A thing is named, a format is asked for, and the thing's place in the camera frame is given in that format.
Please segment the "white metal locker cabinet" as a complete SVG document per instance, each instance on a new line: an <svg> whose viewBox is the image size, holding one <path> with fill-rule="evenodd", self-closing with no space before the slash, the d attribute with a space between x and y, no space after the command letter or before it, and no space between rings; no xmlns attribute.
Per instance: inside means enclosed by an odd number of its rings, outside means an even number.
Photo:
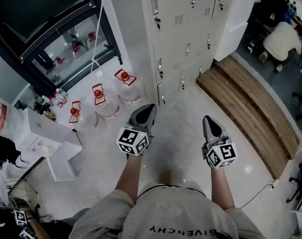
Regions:
<svg viewBox="0 0 302 239"><path fill-rule="evenodd" d="M153 52L155 40L175 37L185 42L183 63L163 81L178 81L176 95L194 84L211 67L226 21L218 0L189 0L186 25L157 39L151 37L148 0L102 0L102 4L110 23L116 26L115 36L123 52L123 61L141 79L147 99L157 106L159 84Z"/></svg>

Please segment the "person's right forearm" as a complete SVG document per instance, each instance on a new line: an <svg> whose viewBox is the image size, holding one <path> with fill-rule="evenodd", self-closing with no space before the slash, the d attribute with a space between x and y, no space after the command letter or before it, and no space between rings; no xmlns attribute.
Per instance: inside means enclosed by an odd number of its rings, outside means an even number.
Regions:
<svg viewBox="0 0 302 239"><path fill-rule="evenodd" d="M211 168L211 200L223 210L235 207L223 168Z"/></svg>

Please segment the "clear water jug red cap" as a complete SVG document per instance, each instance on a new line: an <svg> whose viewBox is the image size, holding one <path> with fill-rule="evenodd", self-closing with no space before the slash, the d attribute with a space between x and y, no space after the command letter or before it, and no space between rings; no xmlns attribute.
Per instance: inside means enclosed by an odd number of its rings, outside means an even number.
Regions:
<svg viewBox="0 0 302 239"><path fill-rule="evenodd" d="M111 89L104 88L102 83L92 87L94 108L104 119L113 119L120 114L121 106L118 96Z"/></svg>
<svg viewBox="0 0 302 239"><path fill-rule="evenodd" d="M98 135L106 129L104 118L82 101L72 102L69 123L88 136Z"/></svg>
<svg viewBox="0 0 302 239"><path fill-rule="evenodd" d="M135 105L142 100L144 97L143 85L136 76L120 69L115 73L115 78L115 87L123 104Z"/></svg>

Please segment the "black round container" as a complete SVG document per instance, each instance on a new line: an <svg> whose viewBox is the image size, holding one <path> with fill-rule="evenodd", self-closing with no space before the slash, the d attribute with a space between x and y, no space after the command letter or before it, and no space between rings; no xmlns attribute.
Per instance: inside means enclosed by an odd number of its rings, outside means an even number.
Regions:
<svg viewBox="0 0 302 239"><path fill-rule="evenodd" d="M34 110L41 115L43 114L43 112L46 111L46 107L38 102L35 102L33 107L34 107Z"/></svg>

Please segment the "clear bag red label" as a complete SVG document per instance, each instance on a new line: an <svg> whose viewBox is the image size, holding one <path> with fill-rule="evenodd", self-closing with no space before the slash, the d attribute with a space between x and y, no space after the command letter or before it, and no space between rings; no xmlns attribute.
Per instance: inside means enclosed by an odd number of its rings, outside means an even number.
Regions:
<svg viewBox="0 0 302 239"><path fill-rule="evenodd" d="M8 134L11 105L0 98L0 135Z"/></svg>

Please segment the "black bag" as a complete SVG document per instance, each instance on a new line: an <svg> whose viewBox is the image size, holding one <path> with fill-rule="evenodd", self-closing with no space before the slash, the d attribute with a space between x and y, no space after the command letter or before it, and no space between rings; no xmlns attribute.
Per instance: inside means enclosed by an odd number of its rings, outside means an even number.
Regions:
<svg viewBox="0 0 302 239"><path fill-rule="evenodd" d="M3 136L0 136L0 169L5 162L15 165L15 162L20 155L20 151L16 150L15 143Z"/></svg>

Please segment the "white long carton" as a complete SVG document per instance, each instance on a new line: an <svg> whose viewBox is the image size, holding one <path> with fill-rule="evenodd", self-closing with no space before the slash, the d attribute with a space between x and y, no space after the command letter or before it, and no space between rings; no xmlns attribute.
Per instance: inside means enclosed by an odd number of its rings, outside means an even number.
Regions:
<svg viewBox="0 0 302 239"><path fill-rule="evenodd" d="M23 111L28 132L37 136L59 142L81 146L80 140L73 130L40 115L30 108Z"/></svg>

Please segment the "wooden slat platform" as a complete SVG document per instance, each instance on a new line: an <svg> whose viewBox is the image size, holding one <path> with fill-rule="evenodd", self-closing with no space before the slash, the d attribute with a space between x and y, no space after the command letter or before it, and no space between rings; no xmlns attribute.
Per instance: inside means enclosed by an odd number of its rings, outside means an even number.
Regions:
<svg viewBox="0 0 302 239"><path fill-rule="evenodd" d="M279 179L300 141L273 97L231 56L215 62L196 83L237 126L272 178Z"/></svg>

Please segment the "person's grey t-shirt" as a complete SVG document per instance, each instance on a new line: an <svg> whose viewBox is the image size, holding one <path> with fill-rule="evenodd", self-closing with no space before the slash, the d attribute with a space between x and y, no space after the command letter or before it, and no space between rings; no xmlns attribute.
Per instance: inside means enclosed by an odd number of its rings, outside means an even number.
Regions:
<svg viewBox="0 0 302 239"><path fill-rule="evenodd" d="M223 210L199 189L157 186L134 203L115 190L74 225L69 239L265 239L240 208Z"/></svg>

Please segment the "person's left forearm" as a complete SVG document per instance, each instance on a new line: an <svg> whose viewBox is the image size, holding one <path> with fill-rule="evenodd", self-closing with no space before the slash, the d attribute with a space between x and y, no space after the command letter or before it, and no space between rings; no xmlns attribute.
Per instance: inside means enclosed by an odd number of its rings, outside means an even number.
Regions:
<svg viewBox="0 0 302 239"><path fill-rule="evenodd" d="M142 160L142 155L129 155L127 163L115 187L115 190L125 192L134 204L138 197Z"/></svg>

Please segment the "small white bottle red label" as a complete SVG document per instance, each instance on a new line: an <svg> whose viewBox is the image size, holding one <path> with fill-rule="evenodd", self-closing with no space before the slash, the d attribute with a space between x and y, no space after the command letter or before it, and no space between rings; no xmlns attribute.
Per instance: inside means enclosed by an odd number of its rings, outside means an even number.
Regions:
<svg viewBox="0 0 302 239"><path fill-rule="evenodd" d="M54 105L59 108L62 108L64 106L64 104L66 104L66 102L67 102L67 100L61 94L57 94L53 98Z"/></svg>

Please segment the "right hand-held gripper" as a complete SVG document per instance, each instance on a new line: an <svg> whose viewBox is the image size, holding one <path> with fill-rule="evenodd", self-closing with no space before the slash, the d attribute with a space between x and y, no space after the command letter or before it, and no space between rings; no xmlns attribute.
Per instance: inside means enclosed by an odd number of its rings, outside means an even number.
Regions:
<svg viewBox="0 0 302 239"><path fill-rule="evenodd" d="M203 159L213 169L230 166L238 158L238 153L225 127L208 115L204 116L202 124L203 135L208 142L202 146Z"/></svg>

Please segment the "white round disc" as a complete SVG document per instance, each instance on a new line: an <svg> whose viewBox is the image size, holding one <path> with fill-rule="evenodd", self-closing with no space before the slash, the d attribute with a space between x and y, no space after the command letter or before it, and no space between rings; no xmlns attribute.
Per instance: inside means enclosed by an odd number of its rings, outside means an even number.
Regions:
<svg viewBox="0 0 302 239"><path fill-rule="evenodd" d="M0 173L0 198L5 206L9 205L9 197L3 176Z"/></svg>

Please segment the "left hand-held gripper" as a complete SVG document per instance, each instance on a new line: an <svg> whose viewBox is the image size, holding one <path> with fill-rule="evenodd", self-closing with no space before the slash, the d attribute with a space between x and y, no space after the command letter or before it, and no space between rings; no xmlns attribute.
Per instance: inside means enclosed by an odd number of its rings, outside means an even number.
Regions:
<svg viewBox="0 0 302 239"><path fill-rule="evenodd" d="M135 110L124 127L120 128L116 144L121 152L139 156L153 140L151 128L154 126L157 107L144 105Z"/></svg>

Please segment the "black framed glass window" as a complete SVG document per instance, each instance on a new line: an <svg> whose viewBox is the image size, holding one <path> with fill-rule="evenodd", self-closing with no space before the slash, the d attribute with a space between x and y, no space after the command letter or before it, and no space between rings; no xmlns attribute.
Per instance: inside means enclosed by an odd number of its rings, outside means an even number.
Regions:
<svg viewBox="0 0 302 239"><path fill-rule="evenodd" d="M0 0L0 57L48 97L122 60L102 0Z"/></svg>

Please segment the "black sneaker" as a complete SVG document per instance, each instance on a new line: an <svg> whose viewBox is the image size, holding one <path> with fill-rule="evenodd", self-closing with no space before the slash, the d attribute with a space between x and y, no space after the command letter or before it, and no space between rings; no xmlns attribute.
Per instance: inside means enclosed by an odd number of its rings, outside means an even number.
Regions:
<svg viewBox="0 0 302 239"><path fill-rule="evenodd" d="M246 47L248 52L251 54L253 52L254 47L255 47L255 41L253 39L247 39L245 41L244 46Z"/></svg>

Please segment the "large white stepped block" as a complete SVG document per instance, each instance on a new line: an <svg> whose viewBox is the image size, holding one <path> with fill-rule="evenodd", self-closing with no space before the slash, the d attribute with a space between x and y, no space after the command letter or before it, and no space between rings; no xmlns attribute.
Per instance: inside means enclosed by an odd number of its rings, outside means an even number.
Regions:
<svg viewBox="0 0 302 239"><path fill-rule="evenodd" d="M226 15L226 21L215 53L216 61L223 60L238 48L254 3L255 0L218 0L221 12Z"/></svg>

